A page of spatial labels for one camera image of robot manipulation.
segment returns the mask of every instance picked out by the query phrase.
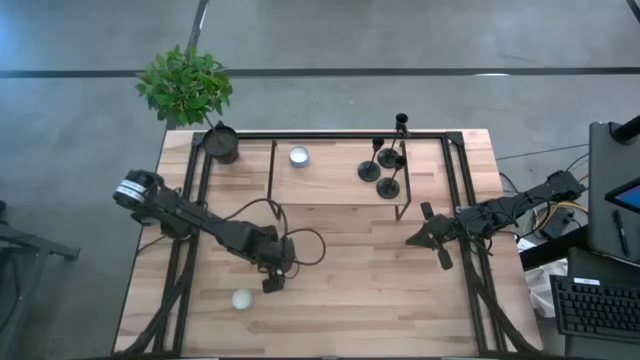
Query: gray floor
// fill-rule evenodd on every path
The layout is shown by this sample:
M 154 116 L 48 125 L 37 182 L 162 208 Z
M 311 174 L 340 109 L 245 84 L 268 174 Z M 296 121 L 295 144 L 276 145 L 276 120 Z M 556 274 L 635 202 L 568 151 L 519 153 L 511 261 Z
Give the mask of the gray floor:
M 197 0 L 3 1 L 0 70 L 140 69 L 186 45 Z M 623 0 L 216 0 L 199 48 L 249 68 L 640 66 Z M 140 228 L 111 200 L 154 169 L 164 133 L 134 79 L 0 79 L 0 199 L 25 231 L 80 246 L 52 259 L 26 359 L 108 354 Z M 637 115 L 640 76 L 235 79 L 237 129 L 488 128 L 496 157 L 588 141 L 593 121 Z M 500 160 L 521 188 L 586 147 Z M 575 170 L 577 176 L 586 166 Z M 548 352 L 561 340 L 541 322 Z

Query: potted plant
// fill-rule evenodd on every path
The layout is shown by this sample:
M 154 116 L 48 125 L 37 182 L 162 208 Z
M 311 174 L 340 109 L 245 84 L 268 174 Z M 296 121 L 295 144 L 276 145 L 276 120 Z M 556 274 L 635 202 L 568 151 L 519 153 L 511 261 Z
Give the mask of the potted plant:
M 238 158 L 238 135 L 221 121 L 213 125 L 208 113 L 215 110 L 222 116 L 222 106 L 229 106 L 233 88 L 222 64 L 210 54 L 197 55 L 194 48 L 187 54 L 180 47 L 156 55 L 147 70 L 138 74 L 136 85 L 145 96 L 149 109 L 158 112 L 158 120 L 169 119 L 177 126 L 206 120 L 211 129 L 204 139 L 205 151 L 221 163 L 230 164 Z

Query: plastic bag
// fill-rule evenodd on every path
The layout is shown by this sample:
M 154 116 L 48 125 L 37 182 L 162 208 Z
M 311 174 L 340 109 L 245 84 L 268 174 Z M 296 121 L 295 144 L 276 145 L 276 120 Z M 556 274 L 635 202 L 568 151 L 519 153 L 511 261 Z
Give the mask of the plastic bag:
M 518 243 L 518 252 L 522 252 L 532 247 L 535 247 L 533 243 L 525 239 L 521 239 Z M 566 276 L 567 271 L 567 260 L 562 259 L 542 265 L 524 273 L 527 285 L 529 286 L 529 298 L 531 299 L 531 304 L 540 315 L 546 318 L 553 318 L 556 316 L 553 306 L 553 295 L 551 293 L 549 275 Z

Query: keyboard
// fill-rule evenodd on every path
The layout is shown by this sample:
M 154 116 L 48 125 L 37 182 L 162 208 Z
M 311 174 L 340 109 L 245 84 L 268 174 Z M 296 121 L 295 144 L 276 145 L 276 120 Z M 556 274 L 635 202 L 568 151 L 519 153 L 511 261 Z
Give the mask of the keyboard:
M 640 344 L 640 287 L 551 275 L 558 332 Z

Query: black candlestick holder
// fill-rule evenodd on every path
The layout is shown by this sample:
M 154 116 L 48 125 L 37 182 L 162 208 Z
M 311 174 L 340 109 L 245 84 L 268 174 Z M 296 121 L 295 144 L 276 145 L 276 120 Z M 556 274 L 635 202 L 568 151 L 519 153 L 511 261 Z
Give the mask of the black candlestick holder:
M 391 143 L 391 148 L 382 149 L 378 153 L 378 163 L 380 166 L 391 169 L 395 166 L 395 158 L 398 156 L 398 152 L 393 149 L 396 145 L 396 139 L 398 139 L 398 135 L 402 131 L 402 133 L 407 135 L 407 121 L 409 121 L 409 117 L 405 114 L 396 115 L 396 135 L 393 137 L 393 142 Z
M 396 156 L 394 159 L 395 171 L 390 178 L 384 178 L 376 184 L 376 191 L 378 195 L 385 199 L 393 199 L 400 194 L 400 184 L 396 181 L 395 177 L 398 171 L 407 165 L 407 158 L 404 156 Z
M 358 176 L 366 182 L 376 181 L 380 177 L 380 166 L 373 160 L 376 158 L 378 150 L 384 145 L 384 139 L 381 136 L 375 136 L 372 142 L 373 156 L 371 157 L 371 161 L 363 161 L 358 166 Z

